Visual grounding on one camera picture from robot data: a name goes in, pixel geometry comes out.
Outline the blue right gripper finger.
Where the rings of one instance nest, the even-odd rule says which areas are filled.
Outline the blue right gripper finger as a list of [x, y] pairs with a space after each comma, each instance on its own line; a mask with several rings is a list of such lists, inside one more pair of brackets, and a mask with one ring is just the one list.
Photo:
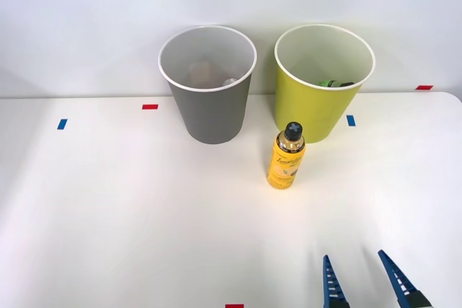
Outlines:
[[404, 272], [383, 250], [378, 251], [400, 308], [432, 307], [430, 301], [406, 277]]
[[328, 255], [323, 257], [323, 307], [349, 308]]

